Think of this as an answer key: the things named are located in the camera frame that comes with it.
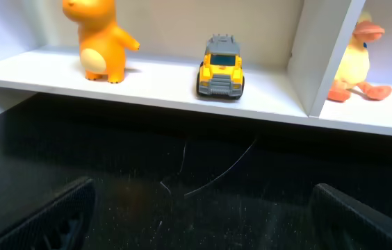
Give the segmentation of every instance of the white shelf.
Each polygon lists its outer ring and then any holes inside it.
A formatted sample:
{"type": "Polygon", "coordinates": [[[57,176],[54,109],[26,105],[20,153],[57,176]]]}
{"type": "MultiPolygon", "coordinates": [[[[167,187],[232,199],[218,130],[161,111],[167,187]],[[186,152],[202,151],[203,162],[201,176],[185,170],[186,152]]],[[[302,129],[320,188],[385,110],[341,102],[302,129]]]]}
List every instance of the white shelf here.
{"type": "Polygon", "coordinates": [[[353,90],[345,103],[326,101],[320,119],[366,126],[371,133],[392,135],[392,94],[383,101],[371,101],[359,93],[353,90]]]}
{"type": "Polygon", "coordinates": [[[0,87],[194,110],[278,122],[306,118],[283,71],[245,69],[245,91],[238,101],[199,98],[198,62],[132,58],[120,84],[88,81],[77,53],[38,49],[0,61],[0,87]]]}

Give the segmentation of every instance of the orange dinosaur toy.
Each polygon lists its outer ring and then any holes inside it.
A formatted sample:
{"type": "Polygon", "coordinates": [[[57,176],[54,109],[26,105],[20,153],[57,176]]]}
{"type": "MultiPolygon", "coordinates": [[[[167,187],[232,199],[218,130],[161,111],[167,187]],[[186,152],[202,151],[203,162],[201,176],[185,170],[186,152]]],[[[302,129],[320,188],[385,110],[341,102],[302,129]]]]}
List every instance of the orange dinosaur toy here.
{"type": "Polygon", "coordinates": [[[346,101],[350,98],[349,89],[355,86],[372,100],[383,100],[391,94],[392,88],[389,86],[373,87],[366,82],[370,63],[365,44],[380,39],[383,34],[384,29],[372,23],[369,13],[362,12],[341,59],[328,99],[346,101]]]}
{"type": "Polygon", "coordinates": [[[108,82],[124,80],[125,51],[139,50],[139,43],[117,25],[115,0],[63,0],[63,12],[79,24],[80,61],[86,78],[108,82]]]}

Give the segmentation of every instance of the figurine's mouth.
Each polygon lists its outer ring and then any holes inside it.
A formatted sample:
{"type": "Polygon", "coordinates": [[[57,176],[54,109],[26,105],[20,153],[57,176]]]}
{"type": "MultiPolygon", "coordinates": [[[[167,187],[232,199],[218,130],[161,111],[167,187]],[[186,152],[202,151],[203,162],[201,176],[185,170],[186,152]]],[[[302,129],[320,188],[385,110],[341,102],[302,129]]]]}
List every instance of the figurine's mouth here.
{"type": "Polygon", "coordinates": [[[354,36],[362,42],[373,42],[380,39],[384,32],[384,28],[381,26],[369,21],[364,21],[357,24],[354,29],[354,36]]]}

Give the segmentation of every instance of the toy truck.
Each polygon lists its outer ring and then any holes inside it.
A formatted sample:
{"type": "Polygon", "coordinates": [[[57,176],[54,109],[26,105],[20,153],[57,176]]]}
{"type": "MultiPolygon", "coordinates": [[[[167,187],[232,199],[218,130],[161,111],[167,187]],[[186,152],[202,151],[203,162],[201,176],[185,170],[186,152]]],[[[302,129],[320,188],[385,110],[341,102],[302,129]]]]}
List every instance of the toy truck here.
{"type": "Polygon", "coordinates": [[[232,35],[213,35],[207,42],[204,61],[196,80],[200,96],[219,95],[240,99],[244,92],[244,73],[239,44],[232,35]]]}

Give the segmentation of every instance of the figurine's arm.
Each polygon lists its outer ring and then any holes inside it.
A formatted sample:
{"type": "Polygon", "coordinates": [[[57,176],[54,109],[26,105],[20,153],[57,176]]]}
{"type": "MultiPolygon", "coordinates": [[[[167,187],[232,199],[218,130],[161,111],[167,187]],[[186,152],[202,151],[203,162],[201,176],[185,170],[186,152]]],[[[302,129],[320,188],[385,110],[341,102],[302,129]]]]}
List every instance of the figurine's arm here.
{"type": "Polygon", "coordinates": [[[133,37],[131,37],[126,31],[119,27],[114,28],[114,36],[127,49],[137,51],[139,50],[140,44],[133,37]]]}

